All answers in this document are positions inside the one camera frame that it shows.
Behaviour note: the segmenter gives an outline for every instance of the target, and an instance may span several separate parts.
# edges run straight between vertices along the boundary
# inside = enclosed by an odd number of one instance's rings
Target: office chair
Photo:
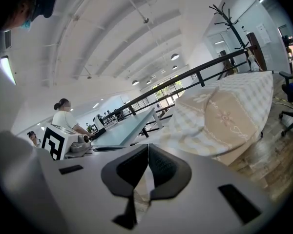
[[[289,83],[289,79],[293,79],[293,75],[290,75],[286,72],[279,72],[279,75],[285,78],[286,84],[282,85],[282,90],[288,95],[288,102],[293,102],[293,83]],[[283,115],[289,115],[293,117],[293,112],[282,111],[279,114],[279,119],[282,119]],[[284,137],[288,130],[293,128],[293,123],[287,127],[284,131],[281,132],[281,135]]]

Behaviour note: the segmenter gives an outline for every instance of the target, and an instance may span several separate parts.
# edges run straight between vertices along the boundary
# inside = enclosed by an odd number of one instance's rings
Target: floor
[[[284,79],[274,74],[273,83],[273,95],[286,99],[281,89]],[[290,105],[275,98],[273,101]],[[284,105],[272,104],[263,138],[229,166],[262,187],[273,201],[286,196],[293,188],[293,129],[285,137],[281,136],[282,130],[293,122],[293,118],[284,115],[280,120],[278,116],[282,110],[293,112]]]

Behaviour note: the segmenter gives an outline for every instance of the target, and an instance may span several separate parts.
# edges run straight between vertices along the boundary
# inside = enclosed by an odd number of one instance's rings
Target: black coat rack
[[[213,10],[216,10],[214,15],[220,14],[226,20],[226,22],[217,22],[217,23],[215,23],[215,25],[217,25],[217,24],[225,24],[226,26],[228,26],[227,29],[232,29],[233,33],[235,34],[235,36],[237,37],[237,39],[238,39],[238,41],[240,43],[240,47],[239,48],[234,48],[234,49],[243,48],[243,49],[246,50],[246,46],[249,44],[249,42],[247,42],[247,44],[244,44],[244,42],[242,41],[239,33],[236,31],[236,29],[234,27],[234,25],[237,24],[239,22],[239,20],[237,20],[235,23],[231,22],[232,17],[230,16],[230,9],[228,9],[228,16],[226,16],[226,14],[223,11],[223,8],[224,8],[225,4],[226,3],[224,2],[223,6],[221,6],[221,10],[215,4],[213,4],[214,8],[209,6],[209,8],[211,8]],[[247,51],[245,52],[245,55],[246,55],[247,58],[249,57],[249,54],[248,54]]]

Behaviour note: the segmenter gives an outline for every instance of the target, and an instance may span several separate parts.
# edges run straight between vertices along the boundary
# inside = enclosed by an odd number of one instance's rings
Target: black railing
[[[250,50],[256,49],[256,46],[251,46],[251,47],[249,47],[249,49],[250,49]],[[225,56],[221,56],[221,57],[216,58],[216,59],[214,59],[214,60],[208,61],[208,62],[206,62],[206,63],[204,63],[204,64],[202,64],[202,65],[200,65],[200,66],[197,66],[196,68],[193,68],[193,69],[191,69],[191,70],[188,70],[188,71],[184,72],[183,74],[180,74],[180,75],[178,75],[178,76],[176,76],[176,77],[174,77],[174,78],[172,78],[172,79],[166,81],[165,83],[163,83],[163,84],[161,84],[161,85],[158,85],[156,88],[153,88],[153,89],[147,91],[147,92],[144,93],[143,95],[141,95],[141,96],[135,98],[134,100],[130,101],[129,103],[125,104],[124,106],[120,107],[119,109],[117,109],[117,110],[115,110],[114,112],[112,112],[112,113],[110,113],[109,115],[107,115],[105,118],[103,118],[103,120],[108,119],[109,117],[112,117],[114,114],[116,114],[116,113],[122,111],[122,110],[125,109],[125,108],[128,108],[128,109],[131,111],[131,113],[130,113],[129,115],[131,115],[131,114],[136,115],[136,112],[137,112],[137,111],[140,111],[140,110],[142,110],[142,109],[144,109],[144,108],[147,108],[147,107],[149,107],[149,106],[151,106],[151,105],[153,105],[153,104],[156,104],[156,103],[160,102],[161,100],[166,99],[167,97],[170,97],[170,96],[173,96],[173,95],[175,95],[175,94],[178,94],[178,93],[180,93],[180,92],[182,92],[182,91],[184,91],[184,90],[186,90],[186,89],[189,89],[189,88],[191,88],[191,87],[193,87],[193,86],[196,86],[196,85],[198,85],[198,84],[201,84],[201,86],[204,87],[204,86],[205,86],[205,81],[207,81],[207,80],[209,80],[209,79],[212,79],[212,78],[214,78],[214,77],[216,77],[216,76],[219,76],[219,75],[221,75],[221,74],[223,74],[223,73],[226,73],[226,72],[228,72],[229,70],[234,69],[234,68],[236,68],[236,67],[239,67],[239,66],[241,66],[241,65],[243,65],[243,64],[245,64],[245,63],[247,63],[247,62],[245,61],[245,62],[242,62],[242,63],[240,63],[240,64],[237,64],[237,65],[235,65],[235,66],[233,66],[233,67],[230,67],[230,68],[228,68],[228,69],[225,69],[225,70],[223,70],[223,71],[221,71],[221,72],[219,72],[219,73],[217,73],[217,74],[215,74],[215,75],[212,75],[212,76],[210,76],[210,77],[207,77],[207,78],[205,78],[205,79],[203,79],[203,77],[202,77],[202,75],[201,75],[201,71],[202,71],[202,70],[207,69],[207,68],[209,68],[209,67],[211,67],[211,66],[213,66],[213,65],[216,65],[216,64],[218,64],[218,63],[221,63],[221,62],[223,62],[223,61],[225,61],[225,60],[229,60],[230,58],[233,58],[233,57],[236,57],[236,56],[239,56],[239,55],[242,55],[242,54],[245,54],[245,55],[246,55],[246,52],[247,52],[246,50],[241,49],[241,50],[235,51],[235,52],[233,52],[233,53],[227,54],[227,55],[225,55]],[[136,111],[132,108],[132,105],[135,104],[135,103],[137,103],[138,101],[143,100],[144,98],[147,98],[148,96],[154,94],[155,92],[157,92],[157,91],[159,91],[159,90],[161,90],[161,89],[164,89],[164,88],[168,87],[169,85],[172,85],[172,84],[174,84],[175,82],[180,81],[180,80],[182,80],[182,79],[184,79],[184,78],[186,78],[186,77],[189,77],[189,76],[191,76],[191,75],[193,75],[193,74],[196,74],[197,77],[198,77],[198,80],[199,80],[199,81],[196,82],[195,84],[192,84],[192,85],[190,85],[190,86],[188,86],[188,87],[186,87],[186,88],[178,89],[178,90],[176,90],[176,91],[174,91],[174,92],[172,92],[172,93],[170,93],[170,94],[168,94],[168,95],[165,95],[165,96],[161,97],[160,99],[158,99],[158,100],[155,101],[155,102],[149,103],[147,106],[142,107],[142,108],[140,108],[140,109],[138,109],[138,110],[136,110]],[[169,118],[169,117],[171,117],[171,116],[168,116],[168,117],[162,117],[160,120],[163,120],[163,119],[165,119],[165,118]],[[147,136],[147,132],[145,131],[145,129],[143,129],[143,133]]]

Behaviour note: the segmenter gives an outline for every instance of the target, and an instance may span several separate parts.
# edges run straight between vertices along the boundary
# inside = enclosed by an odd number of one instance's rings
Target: ceiling beam
[[[171,12],[168,12],[164,15],[162,15],[160,18],[155,19],[154,24],[151,24],[149,27],[150,29],[154,29],[158,26],[160,26],[161,24],[172,20],[178,16],[180,16],[180,11],[174,10]],[[96,75],[101,75],[104,70],[117,58],[117,56],[119,56],[127,47],[129,47],[131,44],[133,44],[136,40],[138,40],[140,37],[142,37],[143,35],[149,33],[149,29],[147,27],[147,25],[144,25],[140,30],[138,30],[137,32],[135,32],[133,35],[131,35],[126,41],[123,41],[122,44],[120,46],[118,46],[117,49],[115,49],[113,51],[113,53],[107,58],[108,61],[105,61],[103,63],[103,65],[99,68],[99,70],[96,72]]]
[[[158,44],[161,45],[165,42],[168,42],[170,39],[177,37],[181,35],[180,29],[173,31],[158,40]],[[158,45],[153,42],[152,44],[148,45],[146,48],[135,54],[129,61],[127,61],[120,69],[118,69],[114,73],[114,78],[118,77],[120,74],[122,74],[126,69],[128,69],[132,64],[134,64],[136,61],[138,61],[141,57],[152,51],[154,48],[158,47]]]
[[[165,52],[163,52],[163,55],[166,55],[169,52],[171,52],[177,48],[180,48],[180,47],[181,47],[181,43],[175,44],[174,46],[168,48]],[[159,53],[158,55],[153,56],[151,59],[145,61],[143,65],[141,65],[139,68],[137,68],[136,70],[131,72],[126,79],[129,79],[130,77],[132,77],[136,73],[138,73],[138,72],[144,70],[145,68],[147,68],[148,66],[152,65],[152,63],[154,63],[157,59],[159,59],[161,57],[162,57],[162,53]]]
[[[139,8],[142,5],[146,4],[145,0],[133,0],[136,6]],[[78,65],[75,70],[73,71],[73,76],[80,75],[84,66],[87,64],[89,58],[91,57],[92,53],[96,50],[100,42],[107,36],[107,34],[115,27],[117,24],[127,17],[130,13],[132,13],[135,8],[131,5],[130,2],[126,2],[123,7],[121,7],[115,14],[111,15],[109,19],[102,23],[101,25],[105,30],[99,32],[94,36],[93,39],[89,41],[89,45],[85,47],[86,53],[84,54],[84,60]]]

